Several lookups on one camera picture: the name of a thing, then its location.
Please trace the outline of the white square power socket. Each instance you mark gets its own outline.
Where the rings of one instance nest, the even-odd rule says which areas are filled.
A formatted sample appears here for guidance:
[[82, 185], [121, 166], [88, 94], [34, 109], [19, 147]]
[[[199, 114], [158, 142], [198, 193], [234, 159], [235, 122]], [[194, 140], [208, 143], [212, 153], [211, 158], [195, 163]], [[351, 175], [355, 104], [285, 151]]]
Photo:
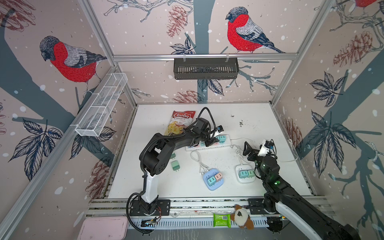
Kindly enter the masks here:
[[247, 164], [237, 165], [235, 167], [235, 175], [241, 184], [252, 183], [256, 180], [254, 169]]

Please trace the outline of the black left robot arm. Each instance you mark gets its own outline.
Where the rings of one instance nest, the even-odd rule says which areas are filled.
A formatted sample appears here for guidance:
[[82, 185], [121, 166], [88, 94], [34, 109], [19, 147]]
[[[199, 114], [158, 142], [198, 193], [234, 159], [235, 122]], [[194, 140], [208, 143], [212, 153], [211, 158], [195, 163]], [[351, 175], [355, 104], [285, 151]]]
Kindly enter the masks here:
[[196, 147], [204, 142], [209, 147], [219, 140], [216, 136], [223, 132], [223, 127], [217, 126], [208, 107], [202, 108], [196, 120], [178, 135], [165, 136], [156, 133], [139, 155], [140, 168], [143, 172], [143, 190], [132, 193], [127, 200], [126, 215], [131, 226], [142, 235], [150, 235], [152, 230], [141, 229], [131, 220], [130, 209], [132, 203], [137, 200], [140, 209], [145, 214], [153, 214], [158, 208], [157, 178], [167, 167], [171, 155], [175, 150], [183, 147]]

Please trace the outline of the pink plug adapter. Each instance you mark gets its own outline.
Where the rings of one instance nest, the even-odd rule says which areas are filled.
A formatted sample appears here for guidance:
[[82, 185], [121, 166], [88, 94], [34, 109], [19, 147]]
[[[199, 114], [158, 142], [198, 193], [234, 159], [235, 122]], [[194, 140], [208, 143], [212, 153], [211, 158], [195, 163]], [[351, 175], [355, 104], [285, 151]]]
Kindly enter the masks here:
[[222, 174], [221, 174], [221, 173], [217, 173], [217, 174], [215, 175], [215, 179], [216, 179], [216, 182], [219, 182], [219, 181], [221, 181], [221, 180], [222, 180], [222, 178], [223, 178], [223, 176], [222, 176]]

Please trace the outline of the white long power strip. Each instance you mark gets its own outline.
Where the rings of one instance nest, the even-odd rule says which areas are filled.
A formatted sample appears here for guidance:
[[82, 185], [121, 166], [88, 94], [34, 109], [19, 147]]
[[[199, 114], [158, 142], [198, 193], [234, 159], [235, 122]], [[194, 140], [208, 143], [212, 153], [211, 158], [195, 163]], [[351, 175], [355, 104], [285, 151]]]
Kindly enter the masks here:
[[216, 136], [216, 140], [213, 140], [213, 142], [211, 144], [200, 141], [199, 144], [196, 146], [185, 147], [185, 150], [187, 152], [188, 151], [202, 151], [202, 150], [208, 150], [208, 149], [230, 147], [231, 145], [232, 145], [232, 142], [231, 142], [229, 135], [218, 135], [218, 136]]

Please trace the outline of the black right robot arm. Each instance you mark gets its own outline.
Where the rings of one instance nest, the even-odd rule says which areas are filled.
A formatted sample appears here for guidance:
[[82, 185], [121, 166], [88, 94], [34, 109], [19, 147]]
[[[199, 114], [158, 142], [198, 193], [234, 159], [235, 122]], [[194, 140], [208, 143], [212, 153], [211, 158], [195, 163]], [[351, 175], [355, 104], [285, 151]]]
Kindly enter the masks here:
[[280, 175], [277, 156], [271, 153], [274, 143], [267, 141], [259, 150], [244, 143], [243, 156], [255, 163], [256, 177], [266, 190], [264, 209], [286, 217], [310, 240], [359, 240], [358, 231], [351, 225], [341, 225], [315, 208]]

